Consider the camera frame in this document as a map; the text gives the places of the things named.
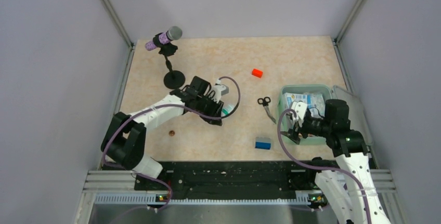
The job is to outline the white teal small bottle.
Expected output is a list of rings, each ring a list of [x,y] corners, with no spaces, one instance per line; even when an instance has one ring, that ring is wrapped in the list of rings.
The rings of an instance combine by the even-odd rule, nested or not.
[[[226,116],[226,115],[230,114],[234,108],[235,108],[235,105],[225,104],[222,108],[221,116]]]

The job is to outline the green plastic medicine box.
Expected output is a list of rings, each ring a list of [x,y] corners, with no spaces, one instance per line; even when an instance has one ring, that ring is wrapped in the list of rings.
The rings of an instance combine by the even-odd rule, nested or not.
[[[288,85],[281,89],[278,100],[278,116],[282,114],[285,109],[288,109],[293,102],[304,102],[307,104],[311,115],[316,118],[321,118],[325,113],[325,101],[328,99],[334,99],[333,91],[326,85],[310,84],[310,85]],[[281,131],[288,131],[292,128],[293,122],[288,115],[282,120]],[[299,144],[299,145],[325,145],[326,140],[322,137],[308,136],[306,139],[300,135],[300,143],[291,141],[286,136],[282,136],[282,139],[287,144]]]

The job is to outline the blue cotton ball bag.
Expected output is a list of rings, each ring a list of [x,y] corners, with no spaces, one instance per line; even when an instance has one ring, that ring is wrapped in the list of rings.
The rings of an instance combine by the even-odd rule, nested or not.
[[[319,111],[325,109],[325,99],[321,93],[310,93],[310,94],[294,94],[294,93],[284,93],[282,94],[283,99],[287,106],[290,106],[293,102],[304,102],[309,108],[315,108]]]

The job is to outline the translucent box lid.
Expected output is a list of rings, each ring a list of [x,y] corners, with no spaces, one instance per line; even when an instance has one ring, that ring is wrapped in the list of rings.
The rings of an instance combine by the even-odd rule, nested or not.
[[[366,145],[371,146],[373,139],[365,116],[365,109],[360,99],[352,92],[338,85],[333,86],[332,97],[346,101],[349,107],[348,118],[351,121],[351,129],[359,131],[363,135]]]

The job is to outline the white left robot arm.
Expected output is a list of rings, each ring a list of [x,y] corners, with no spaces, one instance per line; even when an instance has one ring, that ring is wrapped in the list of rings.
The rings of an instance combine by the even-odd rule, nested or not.
[[[147,176],[147,183],[154,189],[166,185],[163,166],[145,153],[146,135],[167,121],[194,112],[211,125],[222,125],[221,97],[229,88],[217,81],[195,76],[191,83],[172,90],[162,100],[143,110],[125,114],[116,113],[111,120],[101,144],[103,157],[108,157],[121,168]]]

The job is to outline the black handled scissors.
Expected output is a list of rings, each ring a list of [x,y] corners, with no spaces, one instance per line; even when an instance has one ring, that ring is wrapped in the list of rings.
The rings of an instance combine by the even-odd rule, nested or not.
[[[270,119],[274,124],[277,124],[277,120],[276,120],[276,119],[274,118],[274,116],[271,114],[271,111],[270,111],[270,109],[269,109],[269,104],[271,103],[271,98],[270,98],[270,97],[258,98],[258,99],[257,99],[257,103],[258,103],[259,105],[261,105],[261,106],[264,108],[264,110],[265,110],[267,116],[269,117],[269,119]]]

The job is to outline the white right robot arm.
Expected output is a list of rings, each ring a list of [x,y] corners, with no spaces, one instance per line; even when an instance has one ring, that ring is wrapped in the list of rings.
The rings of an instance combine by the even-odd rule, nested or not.
[[[286,136],[298,142],[299,135],[309,134],[326,140],[337,167],[301,162],[282,140]],[[311,170],[305,174],[306,184],[322,191],[339,223],[390,223],[371,176],[366,142],[359,131],[351,129],[346,101],[326,100],[321,118],[313,117],[306,103],[294,102],[280,113],[277,136],[288,158]]]

